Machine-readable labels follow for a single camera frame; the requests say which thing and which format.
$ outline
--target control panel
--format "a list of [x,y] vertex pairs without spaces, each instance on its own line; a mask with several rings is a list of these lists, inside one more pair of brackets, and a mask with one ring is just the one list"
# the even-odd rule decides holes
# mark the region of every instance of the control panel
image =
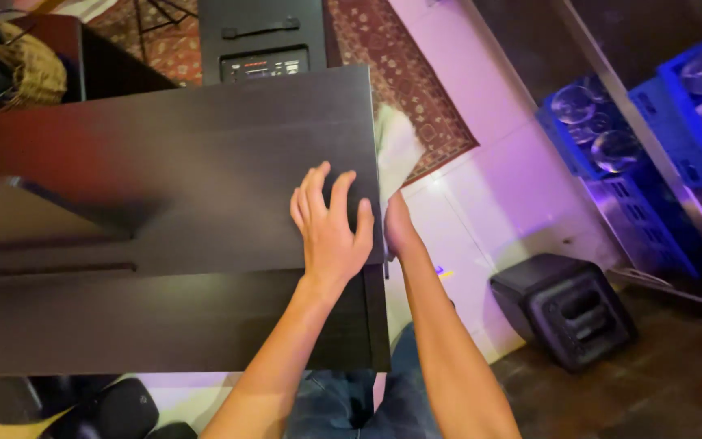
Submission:
[[241,80],[300,74],[307,72],[308,68],[306,48],[222,59],[221,82],[231,84]]

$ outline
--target left hand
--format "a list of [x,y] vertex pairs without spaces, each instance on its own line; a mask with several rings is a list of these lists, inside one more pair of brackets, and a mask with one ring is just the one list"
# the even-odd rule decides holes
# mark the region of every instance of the left hand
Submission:
[[373,248],[373,210],[370,200],[359,202],[356,234],[348,222],[348,193],[356,172],[341,174],[332,186],[329,209],[321,190],[329,174],[329,162],[308,171],[294,190],[291,214],[305,243],[305,277],[315,283],[321,298],[334,302],[349,280],[362,269]]

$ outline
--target finger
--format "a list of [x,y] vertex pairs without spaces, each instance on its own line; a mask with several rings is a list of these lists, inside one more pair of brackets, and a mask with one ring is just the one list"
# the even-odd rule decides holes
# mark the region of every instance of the finger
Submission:
[[310,168],[307,171],[302,184],[299,185],[299,194],[297,194],[297,205],[299,206],[299,212],[302,214],[304,224],[310,223],[310,206],[308,205],[306,194],[307,184],[310,182],[310,176],[312,176],[313,172],[315,171],[315,168]]
[[289,208],[292,213],[292,220],[294,220],[294,224],[297,225],[297,228],[299,229],[299,233],[305,235],[305,222],[303,221],[302,218],[302,213],[299,211],[299,188],[296,187],[294,189],[294,193],[292,194],[292,201],[289,203]]
[[307,202],[310,206],[311,218],[318,215],[323,217],[327,214],[327,205],[324,203],[324,195],[321,190],[324,189],[324,180],[329,174],[329,162],[323,162],[315,172],[310,175],[310,180],[307,183]]
[[329,202],[329,215],[348,223],[348,199],[351,184],[356,180],[356,171],[340,174],[332,185],[332,199]]
[[365,259],[373,249],[373,208],[370,200],[362,198],[359,201],[359,212],[356,214],[356,236],[354,237],[354,250],[364,254]]

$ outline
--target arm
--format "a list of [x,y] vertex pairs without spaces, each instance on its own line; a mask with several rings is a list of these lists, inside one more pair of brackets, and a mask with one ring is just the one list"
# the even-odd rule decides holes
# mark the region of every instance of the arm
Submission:
[[399,192],[386,238],[403,267],[427,396],[446,439],[520,437],[505,395],[457,316]]
[[373,248],[369,200],[360,202],[356,234],[349,229],[346,203],[356,178],[353,171],[338,177],[327,209],[321,189],[329,169],[324,162],[308,171],[292,196],[292,218],[305,243],[305,276],[275,329],[202,432],[202,439],[283,436],[321,327]]

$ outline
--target wicker basket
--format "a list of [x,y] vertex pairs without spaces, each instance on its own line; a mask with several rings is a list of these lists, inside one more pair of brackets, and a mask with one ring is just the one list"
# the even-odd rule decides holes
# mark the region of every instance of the wicker basket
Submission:
[[14,24],[0,22],[2,39],[11,41],[0,45],[0,61],[13,69],[13,89],[0,111],[56,105],[66,92],[66,70],[59,57],[42,41],[23,33]]

